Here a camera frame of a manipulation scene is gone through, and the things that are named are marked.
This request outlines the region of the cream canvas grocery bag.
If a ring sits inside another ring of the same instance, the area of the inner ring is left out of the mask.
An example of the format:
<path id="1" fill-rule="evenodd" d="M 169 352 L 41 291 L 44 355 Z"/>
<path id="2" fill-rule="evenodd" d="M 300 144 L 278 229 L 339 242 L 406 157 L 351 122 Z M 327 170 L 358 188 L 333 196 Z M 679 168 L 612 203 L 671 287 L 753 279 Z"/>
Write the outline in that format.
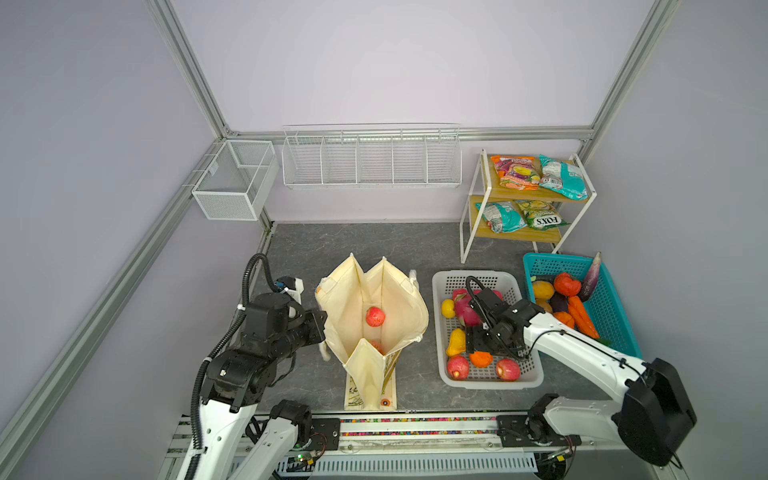
<path id="1" fill-rule="evenodd" d="M 345 371 L 343 408 L 395 410 L 396 366 L 429 324 L 417 273 L 385 258 L 364 270 L 350 255 L 320 281 L 315 299 L 327 314 L 321 356 L 337 359 Z"/>

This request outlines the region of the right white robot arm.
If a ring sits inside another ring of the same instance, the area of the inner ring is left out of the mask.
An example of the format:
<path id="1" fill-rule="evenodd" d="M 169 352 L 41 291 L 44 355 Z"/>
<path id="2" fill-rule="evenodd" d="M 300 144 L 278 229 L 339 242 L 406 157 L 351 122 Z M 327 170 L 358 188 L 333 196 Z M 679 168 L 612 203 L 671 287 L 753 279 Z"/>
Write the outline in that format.
<path id="1" fill-rule="evenodd" d="M 579 332 L 528 300 L 509 304 L 478 278 L 465 286 L 482 321 L 467 347 L 525 360 L 542 352 L 596 385 L 608 402 L 593 405 L 557 394 L 541 397 L 527 412 L 528 438 L 541 446 L 573 435 L 620 442 L 649 464 L 681 464 L 677 450 L 697 417 L 676 368 L 625 355 Z"/>

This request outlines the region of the orange fruit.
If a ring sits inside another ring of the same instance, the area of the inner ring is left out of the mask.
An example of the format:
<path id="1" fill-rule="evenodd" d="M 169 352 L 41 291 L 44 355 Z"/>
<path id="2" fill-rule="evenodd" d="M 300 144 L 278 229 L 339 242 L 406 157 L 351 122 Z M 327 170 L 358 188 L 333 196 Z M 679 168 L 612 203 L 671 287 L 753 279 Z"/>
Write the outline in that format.
<path id="1" fill-rule="evenodd" d="M 494 358 L 488 352 L 476 351 L 469 355 L 469 360 L 476 368 L 487 368 L 493 364 Z"/>

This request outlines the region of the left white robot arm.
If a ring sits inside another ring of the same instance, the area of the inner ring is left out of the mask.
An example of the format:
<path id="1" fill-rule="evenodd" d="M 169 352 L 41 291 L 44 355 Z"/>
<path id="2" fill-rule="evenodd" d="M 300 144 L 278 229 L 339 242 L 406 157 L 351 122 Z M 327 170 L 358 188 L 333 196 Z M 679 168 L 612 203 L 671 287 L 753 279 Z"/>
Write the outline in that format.
<path id="1" fill-rule="evenodd" d="M 190 401 L 190 446 L 181 479 L 272 479 L 278 463 L 315 437 L 309 406 L 282 400 L 267 419 L 256 411 L 281 380 L 281 362 L 325 339 L 326 312 L 301 303 L 303 283 L 274 278 L 268 258 L 254 254 L 241 281 L 233 323 L 203 359 Z"/>

